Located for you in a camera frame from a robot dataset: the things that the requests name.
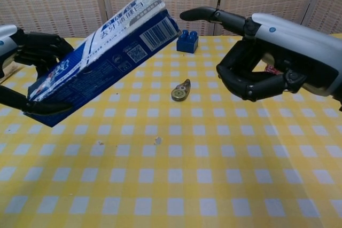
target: red object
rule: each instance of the red object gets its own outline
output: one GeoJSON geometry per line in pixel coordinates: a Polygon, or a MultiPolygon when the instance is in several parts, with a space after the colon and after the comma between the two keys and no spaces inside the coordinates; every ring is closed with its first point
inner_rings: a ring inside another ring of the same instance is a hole
{"type": "Polygon", "coordinates": [[[277,75],[281,73],[280,71],[276,70],[271,65],[266,65],[265,72],[270,72],[270,73],[277,74],[277,75]]]}

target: blue carton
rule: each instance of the blue carton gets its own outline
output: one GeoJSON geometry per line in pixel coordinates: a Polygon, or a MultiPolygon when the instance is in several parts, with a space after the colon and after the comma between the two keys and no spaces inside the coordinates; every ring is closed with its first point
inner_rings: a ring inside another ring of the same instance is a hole
{"type": "Polygon", "coordinates": [[[180,35],[162,0],[133,0],[28,88],[28,99],[71,103],[64,113],[31,117],[49,127],[70,116],[180,35]]]}
{"type": "Polygon", "coordinates": [[[198,46],[197,32],[190,32],[184,30],[182,35],[177,40],[177,51],[185,53],[195,53],[198,46]]]}

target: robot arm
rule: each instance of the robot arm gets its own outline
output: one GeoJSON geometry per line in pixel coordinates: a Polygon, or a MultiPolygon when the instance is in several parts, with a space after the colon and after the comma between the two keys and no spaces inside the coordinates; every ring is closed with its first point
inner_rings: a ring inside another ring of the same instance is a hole
{"type": "MultiPolygon", "coordinates": [[[[73,47],[58,35],[25,33],[15,25],[0,26],[0,78],[4,77],[3,69],[15,61],[35,65],[38,79],[71,51],[73,47]]],[[[45,104],[29,101],[26,96],[2,85],[0,104],[37,115],[56,114],[71,108],[68,103],[45,104]]]]}
{"type": "Polygon", "coordinates": [[[181,13],[180,18],[220,23],[242,36],[216,67],[223,84],[236,96],[257,101],[284,91],[297,93],[303,87],[342,103],[341,40],[270,14],[255,13],[246,19],[198,7],[181,13]],[[254,72],[260,60],[281,74],[254,72]]]}

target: black robotic finger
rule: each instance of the black robotic finger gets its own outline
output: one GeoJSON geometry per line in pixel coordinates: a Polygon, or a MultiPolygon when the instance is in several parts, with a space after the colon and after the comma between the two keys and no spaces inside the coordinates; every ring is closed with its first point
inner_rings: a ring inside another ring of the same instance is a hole
{"type": "Polygon", "coordinates": [[[25,45],[25,47],[22,48],[22,51],[27,52],[27,53],[32,53],[32,54],[39,54],[39,55],[43,55],[45,53],[46,55],[53,55],[58,59],[62,59],[65,55],[71,52],[67,50],[67,48],[60,48],[55,45],[44,45],[44,46],[25,45]]]}
{"type": "Polygon", "coordinates": [[[73,51],[73,47],[57,34],[30,32],[27,34],[26,45],[36,48],[55,46],[61,53],[67,54],[73,51]]]}
{"type": "Polygon", "coordinates": [[[180,18],[184,21],[205,20],[208,22],[219,23],[224,29],[245,36],[246,19],[237,14],[228,13],[213,7],[197,7],[184,11],[180,14],[180,18]]]}
{"type": "Polygon", "coordinates": [[[41,103],[29,101],[24,95],[0,85],[0,103],[36,115],[53,115],[72,108],[68,103],[41,103]]]}
{"type": "Polygon", "coordinates": [[[217,65],[217,73],[231,93],[243,100],[257,101],[291,89],[286,74],[253,71],[263,54],[263,48],[256,42],[241,40],[217,65]]]}
{"type": "Polygon", "coordinates": [[[56,64],[63,56],[64,55],[51,50],[25,49],[16,56],[15,61],[19,62],[20,60],[26,60],[27,65],[29,65],[30,61],[33,65],[36,63],[56,64]]]}
{"type": "Polygon", "coordinates": [[[21,53],[18,54],[17,56],[14,57],[14,61],[20,64],[24,65],[34,65],[34,66],[42,66],[45,65],[48,68],[53,66],[54,64],[57,63],[56,58],[52,58],[51,56],[49,57],[43,57],[35,54],[26,54],[26,53],[21,53]]]}
{"type": "Polygon", "coordinates": [[[49,70],[47,65],[36,65],[37,79],[45,75],[49,70]]]}

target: qr code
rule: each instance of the qr code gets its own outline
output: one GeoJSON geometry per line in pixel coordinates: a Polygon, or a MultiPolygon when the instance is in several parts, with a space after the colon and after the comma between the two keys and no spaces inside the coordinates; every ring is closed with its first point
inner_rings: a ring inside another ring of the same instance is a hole
{"type": "Polygon", "coordinates": [[[141,59],[147,56],[147,53],[140,45],[137,45],[129,50],[127,54],[135,63],[139,62],[141,59]]]}

